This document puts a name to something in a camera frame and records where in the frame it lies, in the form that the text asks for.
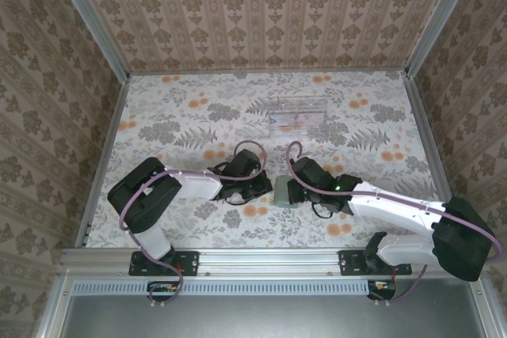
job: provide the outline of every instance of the floral tablecloth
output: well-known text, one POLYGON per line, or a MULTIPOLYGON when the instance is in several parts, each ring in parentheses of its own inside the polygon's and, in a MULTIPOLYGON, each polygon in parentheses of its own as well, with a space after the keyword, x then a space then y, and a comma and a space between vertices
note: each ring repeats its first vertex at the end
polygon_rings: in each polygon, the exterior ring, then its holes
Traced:
MULTIPOLYGON (((436 199, 399 72, 138 76, 130 79, 87 247, 134 247, 106 196, 149 156, 174 168, 205 169, 231 158, 237 142, 256 139, 267 150, 274 186, 287 174, 284 152, 292 139, 267 136, 266 102, 289 96, 328 98, 326 126, 301 141, 334 176, 350 173, 389 191, 436 199)), ((162 226, 178 248, 364 246, 376 231, 400 232, 373 218, 320 219, 307 203, 284 209, 272 201, 273 193, 240 207, 180 199, 162 226)))

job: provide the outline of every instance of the patterned wallpaper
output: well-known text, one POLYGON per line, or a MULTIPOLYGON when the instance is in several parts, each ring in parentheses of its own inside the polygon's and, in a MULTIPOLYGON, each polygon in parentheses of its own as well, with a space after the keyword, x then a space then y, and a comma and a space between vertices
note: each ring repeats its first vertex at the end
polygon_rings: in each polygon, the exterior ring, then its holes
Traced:
POLYGON ((405 66, 437 0, 92 0, 131 72, 405 66))
POLYGON ((0 0, 0 336, 43 313, 118 89, 71 0, 0 0))
MULTIPOLYGON (((507 0, 459 0, 416 81, 452 190, 506 245, 507 0)), ((507 260, 490 273, 507 305, 507 260)))

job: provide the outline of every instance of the purple cable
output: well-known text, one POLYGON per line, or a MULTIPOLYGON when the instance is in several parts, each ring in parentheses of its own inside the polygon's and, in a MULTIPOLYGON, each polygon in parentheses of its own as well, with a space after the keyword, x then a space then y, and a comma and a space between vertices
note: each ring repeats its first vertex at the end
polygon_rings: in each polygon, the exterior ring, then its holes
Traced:
MULTIPOLYGON (((264 149, 264 147, 259 144, 258 142, 255 142, 253 140, 243 140, 241 142, 239 142, 236 147, 234 148, 234 155, 236 155, 238 153, 238 148, 242 145, 242 144, 246 144, 246 143, 250 143, 250 144, 254 144, 256 146, 258 146, 262 153, 264 154, 264 160, 262 162, 262 165, 261 165, 261 168, 255 172, 254 174, 250 174, 249 176, 246 176, 246 177, 229 177, 229 176, 220 176, 218 174, 214 174, 214 173, 211 173, 211 172, 205 172, 205 171, 200 171, 200 170, 179 170, 179 169, 167 169, 163 172, 160 172, 159 174, 157 174, 156 176, 152 177, 151 179, 149 179, 146 183, 144 183, 143 185, 141 185, 141 187, 137 190, 137 192, 134 193, 134 195, 130 198, 130 200, 125 204, 123 210, 121 211, 120 213, 120 220, 119 220, 119 224, 120 224, 120 230, 122 231, 128 231, 128 226, 126 226, 124 224, 124 220, 125 220, 125 215, 127 215, 128 213, 128 210, 132 207, 132 204, 139 198, 139 196, 147 189, 149 188, 155 181, 159 180, 160 178, 164 177, 164 176, 169 176, 171 174, 191 174, 191 175, 199 175, 199 176, 202 176, 202 177, 210 177, 210 178, 215 178, 217 180, 235 180, 235 181, 246 181, 246 180, 251 180, 252 178, 255 178, 256 176, 258 176, 259 174, 262 173, 262 171, 265 169, 266 167, 266 164, 268 162, 268 155, 266 153, 266 150, 264 149)), ((172 272, 176 273, 178 278, 179 278, 179 286, 178 288, 176 289, 176 291, 174 292, 174 294, 167 300, 167 302, 171 302, 173 301, 176 296, 180 293, 181 291, 181 288, 183 287, 183 275, 181 274, 180 271, 178 271, 175 267, 173 267, 172 265, 170 264, 167 264, 167 263, 164 263, 160 260, 157 260, 155 259, 154 257, 152 257, 142 246, 141 246, 141 243, 135 238, 134 234, 132 232, 128 232, 132 238, 132 240, 137 244, 138 247, 140 247, 141 249, 141 252, 144 254, 144 256, 151 262, 155 263, 155 264, 158 264, 158 265, 161 265, 163 267, 166 267, 168 268, 169 270, 171 270, 172 272)), ((150 300, 153 302, 154 299, 151 297, 151 293, 149 293, 149 298, 150 300)))
POLYGON ((423 205, 423 204, 412 202, 412 201, 409 201, 407 199, 401 199, 401 198, 398 198, 396 196, 391 196, 389 194, 383 194, 381 192, 379 192, 379 193, 376 193, 376 192, 367 192, 367 191, 328 192, 326 190, 321 190, 321 189, 314 188, 313 186, 311 186, 311 185, 305 183, 303 180, 301 180, 295 174, 294 169, 292 169, 292 165, 291 165, 291 162, 290 162, 290 154, 291 154, 291 149, 292 149, 293 146, 298 146, 299 147, 299 153, 297 155, 297 158, 299 158, 301 156, 301 153, 303 152, 303 146, 298 141, 291 142, 288 145, 287 152, 285 153, 285 160, 287 162, 288 171, 294 177, 294 179, 296 181, 298 181, 306 189, 309 189, 309 190, 311 190, 313 192, 316 192, 318 194, 323 194, 325 196, 374 196, 374 197, 377 197, 377 198, 389 199, 390 201, 398 202, 398 203, 401 203, 403 205, 407 205, 407 206, 410 206, 410 207, 415 207, 415 208, 417 208, 419 210, 424 210, 424 211, 428 211, 429 213, 437 214, 437 215, 439 215, 441 217, 450 219, 453 222, 456 222, 456 223, 459 223, 459 224, 461 224, 461 225, 463 225, 465 227, 468 227, 469 229, 472 229, 473 231, 476 231, 476 232, 480 233, 481 235, 487 237, 497 248, 496 255, 492 256, 491 258, 488 258, 487 262, 496 261, 496 260, 500 259, 500 257, 503 255, 504 250, 501 247, 500 241, 496 237, 494 237, 492 234, 488 233, 486 230, 482 229, 481 227, 474 225, 473 223, 465 221, 464 219, 458 218, 458 217, 456 217, 454 215, 450 215, 450 214, 448 214, 448 213, 446 213, 444 211, 440 211, 440 210, 434 209, 432 207, 426 208, 426 206, 423 205))
POLYGON ((428 265, 425 264, 424 267, 421 269, 421 271, 419 272, 419 275, 417 276, 417 278, 415 279, 415 281, 412 283, 412 285, 410 286, 409 289, 406 290, 406 292, 404 292, 403 294, 399 295, 398 297, 395 297, 395 298, 392 298, 391 300, 386 300, 384 297, 382 297, 380 294, 378 293, 375 293, 375 292, 372 292, 370 291, 370 294, 377 297, 379 300, 382 300, 382 301, 385 301, 386 304, 387 303, 391 303, 391 302, 398 302, 398 301, 401 301, 403 300, 406 296, 409 295, 409 293, 411 291, 414 290, 414 288, 417 286, 417 284, 421 281, 422 279, 422 276, 425 274, 426 272, 426 269, 428 268, 428 265))
MULTIPOLYGON (((148 251, 146 251, 142 246, 141 246, 141 243, 137 240, 137 238, 135 237, 135 235, 129 231, 128 234, 130 235, 130 237, 132 238, 132 240, 138 245, 138 247, 141 248, 141 252, 143 253, 143 255, 151 262, 155 263, 155 264, 158 264, 158 265, 162 265, 163 267, 166 267, 168 268, 169 270, 171 270, 172 272, 174 272, 177 277, 178 277, 178 287, 176 288, 176 290, 174 291, 173 295, 170 296, 167 300, 165 300, 164 302, 166 303, 169 303, 169 302, 172 302, 178 295, 179 293, 181 292, 181 289, 183 288, 183 275, 181 274, 181 272, 176 268, 174 267, 173 265, 171 264, 167 264, 167 263, 164 263, 163 261, 160 261, 160 260, 157 260, 155 259, 152 255, 150 255, 148 253, 148 251)), ((153 299, 153 289, 155 289, 156 287, 152 287, 150 289, 150 292, 148 293, 148 298, 150 299, 150 301, 152 302, 156 302, 154 299, 153 299)))

